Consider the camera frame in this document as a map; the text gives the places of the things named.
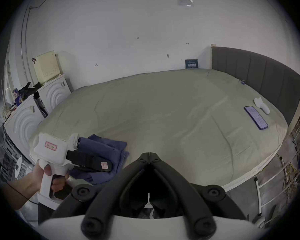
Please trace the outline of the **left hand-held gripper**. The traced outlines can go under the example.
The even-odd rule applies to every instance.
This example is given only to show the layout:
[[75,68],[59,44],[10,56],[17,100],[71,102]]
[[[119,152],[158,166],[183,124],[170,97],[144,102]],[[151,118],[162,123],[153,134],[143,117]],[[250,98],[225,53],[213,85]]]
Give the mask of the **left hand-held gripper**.
[[113,164],[110,160],[97,154],[84,152],[73,153],[73,163],[66,158],[68,151],[77,150],[79,134],[72,134],[67,141],[56,138],[47,133],[39,133],[32,142],[29,156],[34,162],[39,160],[42,169],[46,165],[51,167],[51,175],[44,173],[40,192],[37,194],[39,203],[61,203],[62,200],[55,197],[51,186],[53,180],[64,177],[74,166],[79,166],[86,172],[110,172]]

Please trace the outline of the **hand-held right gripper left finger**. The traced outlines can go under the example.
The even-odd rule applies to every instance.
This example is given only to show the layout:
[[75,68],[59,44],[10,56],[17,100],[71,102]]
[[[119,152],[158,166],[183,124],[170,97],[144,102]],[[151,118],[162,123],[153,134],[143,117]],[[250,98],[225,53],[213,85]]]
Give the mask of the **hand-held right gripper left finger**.
[[80,184],[63,200],[52,214],[52,218],[67,218],[84,213],[80,230],[86,237],[105,237],[108,226],[124,189],[140,176],[149,165],[149,153],[140,157],[120,171],[111,181],[102,185]]

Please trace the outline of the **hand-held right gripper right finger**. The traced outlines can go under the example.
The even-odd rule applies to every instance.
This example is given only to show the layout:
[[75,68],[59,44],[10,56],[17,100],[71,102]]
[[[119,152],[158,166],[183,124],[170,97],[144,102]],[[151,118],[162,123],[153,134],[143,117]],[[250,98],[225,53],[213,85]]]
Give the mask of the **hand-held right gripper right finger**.
[[246,221],[246,216],[221,186],[189,183],[156,153],[149,154],[149,164],[154,173],[176,194],[190,237],[212,237],[217,231],[213,216]]

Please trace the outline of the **person's left hand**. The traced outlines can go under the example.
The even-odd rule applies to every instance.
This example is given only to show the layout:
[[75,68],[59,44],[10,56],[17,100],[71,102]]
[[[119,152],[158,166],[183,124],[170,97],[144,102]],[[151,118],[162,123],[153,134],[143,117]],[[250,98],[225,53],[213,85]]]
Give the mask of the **person's left hand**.
[[[40,190],[41,182],[44,175],[51,176],[52,169],[51,166],[48,164],[42,169],[37,162],[33,171],[26,176],[26,181],[28,186],[25,190],[25,196],[27,198],[31,198],[36,192]],[[68,179],[69,174],[67,173],[65,176],[58,176],[52,181],[51,189],[54,192],[58,192],[62,190],[66,184],[66,180]]]

